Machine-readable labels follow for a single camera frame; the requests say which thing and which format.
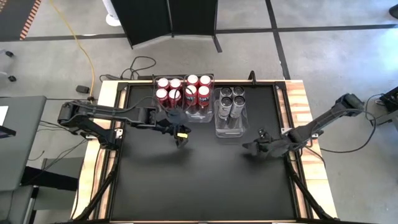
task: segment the black partition panel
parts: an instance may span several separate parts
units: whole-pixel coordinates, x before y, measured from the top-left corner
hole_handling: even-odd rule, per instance
[[[218,0],[169,0],[173,32],[214,35]]]
[[[171,32],[165,0],[112,0],[131,45]]]
[[[127,105],[152,96],[150,86],[129,86]],[[188,123],[189,143],[151,130],[124,128],[112,221],[291,220],[291,182],[283,159],[253,159],[241,147],[266,128],[280,133],[273,85],[245,87],[250,128],[236,139],[215,136],[214,121]]]

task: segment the black table surface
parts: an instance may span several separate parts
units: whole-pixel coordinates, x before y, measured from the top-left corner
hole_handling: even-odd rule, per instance
[[[250,128],[243,137],[219,139],[214,120],[188,123],[185,149],[169,135],[126,128],[112,221],[286,220],[294,218],[290,183],[283,159],[247,156],[242,143],[264,127],[280,133],[271,86],[245,88]],[[150,88],[135,86],[133,105]]]
[[[3,126],[16,131],[15,136],[0,139],[0,191],[19,186],[45,101],[44,96],[0,98],[0,106],[8,106]]]

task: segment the concrete floor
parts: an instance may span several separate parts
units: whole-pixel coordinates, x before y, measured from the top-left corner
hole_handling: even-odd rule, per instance
[[[122,33],[120,27],[105,24],[106,11],[100,0],[55,0],[77,34]],[[396,24],[388,9],[395,0],[272,0],[278,27],[353,26]],[[218,28],[271,27],[265,1],[220,0]],[[66,27],[44,1],[29,35],[69,35]],[[292,79],[304,81],[313,116],[327,110],[346,92],[362,100],[385,93],[398,85],[398,29],[315,31],[280,33]],[[82,40],[96,70],[95,96],[100,92],[98,77],[119,75],[138,55],[154,57],[157,65],[142,75],[214,73],[216,78],[247,78],[254,70],[261,79],[283,79],[272,33],[218,35],[223,53],[218,54],[208,37],[161,37],[131,50],[122,39]],[[1,63],[3,70],[18,81],[0,81],[1,96],[45,95],[49,98],[85,98],[75,92],[77,85],[90,85],[90,67],[73,40],[1,42],[13,51],[13,61]],[[137,68],[150,62],[139,61]],[[48,101],[43,120],[56,122],[62,101]],[[374,103],[369,110],[383,109]],[[325,128],[322,147],[354,149],[371,131],[363,116],[343,118]],[[342,220],[396,223],[398,220],[398,138],[393,125],[377,128],[371,142],[352,154],[324,152],[326,170],[338,216]],[[40,132],[30,157],[45,150],[55,158],[62,150],[81,140],[64,132]],[[85,146],[69,157],[82,157]],[[41,161],[29,162],[40,167]],[[36,223],[65,221],[70,209],[39,212]]]

